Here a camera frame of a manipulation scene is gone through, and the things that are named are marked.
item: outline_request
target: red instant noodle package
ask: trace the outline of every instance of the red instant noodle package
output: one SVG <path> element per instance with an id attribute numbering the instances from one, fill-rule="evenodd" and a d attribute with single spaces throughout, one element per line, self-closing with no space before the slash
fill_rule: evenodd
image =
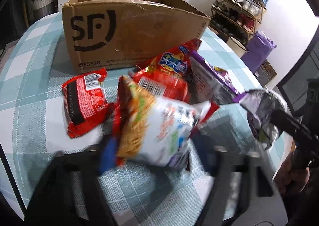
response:
<path id="1" fill-rule="evenodd" d="M 164 96 L 184 102 L 189 101 L 186 81 L 167 75 L 159 70 L 148 72 L 149 67 L 137 72 L 132 79 L 155 96 Z"/>
<path id="2" fill-rule="evenodd" d="M 160 70 L 167 75 L 184 78 L 187 73 L 191 72 L 188 54 L 191 50 L 197 51 L 201 42 L 199 39 L 192 39 L 139 64 L 138 67 L 140 69 L 149 67 L 150 71 Z"/>
<path id="3" fill-rule="evenodd" d="M 62 85 L 71 138 L 86 134 L 113 112 L 114 104 L 107 103 L 101 86 L 106 75 L 102 68 L 73 77 Z"/>

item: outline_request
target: white wall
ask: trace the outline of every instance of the white wall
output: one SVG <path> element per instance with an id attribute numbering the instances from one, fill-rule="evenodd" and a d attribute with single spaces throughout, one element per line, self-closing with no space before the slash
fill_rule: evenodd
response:
<path id="1" fill-rule="evenodd" d="M 210 6 L 215 0 L 188 2 L 211 16 Z M 306 0 L 269 0 L 267 10 L 259 30 L 277 44 L 267 58 L 277 72 L 267 84 L 268 88 L 273 88 L 299 60 L 315 34 L 319 19 Z"/>

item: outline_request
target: snack bag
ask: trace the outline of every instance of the snack bag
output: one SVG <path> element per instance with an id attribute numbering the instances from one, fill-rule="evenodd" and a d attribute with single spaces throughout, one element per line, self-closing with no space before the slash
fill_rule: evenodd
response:
<path id="1" fill-rule="evenodd" d="M 86 134 L 113 112 L 114 104 L 107 103 L 101 87 L 106 74 L 102 68 L 73 77 L 62 85 L 71 138 Z"/>
<path id="2" fill-rule="evenodd" d="M 191 50 L 197 51 L 201 42 L 199 39 L 192 39 L 163 54 L 157 55 L 153 59 L 139 64 L 138 67 L 140 69 L 149 67 L 150 71 L 160 70 L 167 75 L 184 78 L 185 75 L 190 72 L 188 54 Z"/>
<path id="3" fill-rule="evenodd" d="M 270 122 L 274 110 L 285 110 L 285 103 L 275 93 L 265 89 L 251 89 L 233 99 L 247 112 L 247 120 L 253 136 L 267 150 L 279 138 L 282 131 Z"/>
<path id="4" fill-rule="evenodd" d="M 132 79 L 141 87 L 155 96 L 164 96 L 180 101 L 189 101 L 188 86 L 186 81 L 167 75 L 159 70 L 149 72 L 147 67 L 134 75 Z"/>
<path id="5" fill-rule="evenodd" d="M 154 96 L 122 76 L 118 87 L 113 133 L 118 138 L 117 156 L 162 167 L 185 168 L 188 139 L 218 105 L 196 105 Z"/>
<path id="6" fill-rule="evenodd" d="M 226 70 L 211 66 L 196 51 L 189 53 L 189 60 L 199 101 L 213 100 L 218 105 L 233 103 L 239 92 L 232 85 Z"/>

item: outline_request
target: plaid tablecloth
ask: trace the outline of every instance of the plaid tablecloth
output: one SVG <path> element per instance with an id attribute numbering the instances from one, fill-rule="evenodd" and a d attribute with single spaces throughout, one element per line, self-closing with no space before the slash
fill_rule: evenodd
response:
<path id="1" fill-rule="evenodd" d="M 212 31 L 206 29 L 199 53 L 211 64 L 227 69 L 239 91 L 260 84 L 237 55 Z M 108 71 L 105 93 L 115 101 L 118 77 L 129 69 Z M 52 14 L 34 23 L 22 36 L 0 74 L 0 143 L 27 206 L 33 190 L 55 152 L 76 152 L 100 140 L 111 130 L 110 120 L 88 134 L 70 139 L 66 133 L 61 84 L 76 75 L 66 48 L 62 16 Z M 217 143 L 240 152 L 253 149 L 254 139 L 246 112 L 237 104 L 222 106 L 204 133 Z M 191 172 L 161 169 L 127 162 L 108 171 L 99 181 L 119 225 L 192 225 L 213 183 L 202 169 L 193 145 Z M 276 168 L 283 141 L 270 152 Z M 0 164 L 0 190 L 18 212 L 19 206 Z M 79 184 L 78 175 L 74 175 Z M 79 215 L 86 211 L 80 187 L 75 187 Z M 234 202 L 229 202 L 225 217 Z"/>

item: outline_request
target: purple snack bag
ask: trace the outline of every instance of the purple snack bag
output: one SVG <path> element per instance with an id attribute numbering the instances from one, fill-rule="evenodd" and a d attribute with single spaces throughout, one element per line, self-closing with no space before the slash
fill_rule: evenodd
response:
<path id="1" fill-rule="evenodd" d="M 233 101 L 248 111 L 247 120 L 253 136 L 269 149 L 282 133 L 270 122 L 274 110 L 285 109 L 282 100 L 272 91 L 253 89 L 238 95 Z"/>
<path id="2" fill-rule="evenodd" d="M 228 72 L 211 66 L 196 51 L 189 53 L 189 59 L 198 100 L 212 100 L 218 105 L 233 103 L 239 92 L 232 85 Z"/>

